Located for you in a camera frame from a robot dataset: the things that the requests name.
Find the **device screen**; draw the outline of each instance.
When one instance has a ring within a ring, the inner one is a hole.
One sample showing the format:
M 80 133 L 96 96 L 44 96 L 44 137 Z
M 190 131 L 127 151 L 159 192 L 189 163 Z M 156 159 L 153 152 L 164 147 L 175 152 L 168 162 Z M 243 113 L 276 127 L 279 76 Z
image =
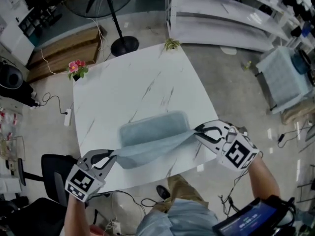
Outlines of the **device screen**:
M 249 235 L 268 220 L 275 212 L 275 208 L 260 202 L 230 224 L 220 228 L 219 231 L 225 236 Z

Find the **wooden pallet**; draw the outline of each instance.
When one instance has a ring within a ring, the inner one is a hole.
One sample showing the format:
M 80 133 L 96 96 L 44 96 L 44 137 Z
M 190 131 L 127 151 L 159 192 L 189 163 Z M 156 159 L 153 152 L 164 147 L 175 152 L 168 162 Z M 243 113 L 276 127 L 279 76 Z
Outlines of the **wooden pallet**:
M 78 32 L 74 35 L 61 39 L 43 49 L 43 55 L 49 62 L 52 72 L 65 72 L 68 64 L 73 60 L 84 60 L 87 64 L 96 62 L 100 38 L 97 27 Z M 53 75 L 43 60 L 41 51 L 33 54 L 28 69 L 30 70 L 27 81 L 35 82 Z

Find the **forearm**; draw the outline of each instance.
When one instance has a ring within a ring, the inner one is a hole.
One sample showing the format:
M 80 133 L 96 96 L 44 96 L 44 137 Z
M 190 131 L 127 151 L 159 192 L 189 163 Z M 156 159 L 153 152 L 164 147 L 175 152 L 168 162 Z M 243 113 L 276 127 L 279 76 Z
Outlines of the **forearm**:
M 267 199 L 271 195 L 280 197 L 279 186 L 259 155 L 249 166 L 249 174 L 255 198 Z
M 64 221 L 65 236 L 89 236 L 90 228 L 85 217 L 84 203 L 69 195 Z

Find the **artificial flower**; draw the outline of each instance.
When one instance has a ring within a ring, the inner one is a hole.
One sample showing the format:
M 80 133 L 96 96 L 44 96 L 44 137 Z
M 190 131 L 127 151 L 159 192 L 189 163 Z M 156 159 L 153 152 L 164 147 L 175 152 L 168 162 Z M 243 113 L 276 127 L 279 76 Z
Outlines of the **artificial flower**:
M 78 65 L 76 64 L 75 61 L 72 61 L 69 63 L 69 72 L 73 73 L 76 72 L 78 70 Z
M 78 66 L 85 66 L 85 62 L 84 61 L 80 61 L 79 59 L 77 59 L 77 61 L 75 62 Z

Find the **person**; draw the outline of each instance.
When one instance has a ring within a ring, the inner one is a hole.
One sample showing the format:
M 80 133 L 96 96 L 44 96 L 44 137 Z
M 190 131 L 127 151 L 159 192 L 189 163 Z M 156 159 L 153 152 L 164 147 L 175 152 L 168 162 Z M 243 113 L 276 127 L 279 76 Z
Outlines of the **person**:
M 250 164 L 249 175 L 255 198 L 266 200 L 271 195 L 280 196 L 279 186 L 260 156 Z M 137 228 L 137 236 L 215 235 L 212 227 L 219 221 L 208 209 L 208 202 L 190 186 L 181 175 L 168 178 L 170 193 L 159 186 L 158 193 L 165 199 L 157 203 Z M 66 217 L 66 236 L 88 236 L 89 225 L 85 218 L 85 205 L 69 197 Z

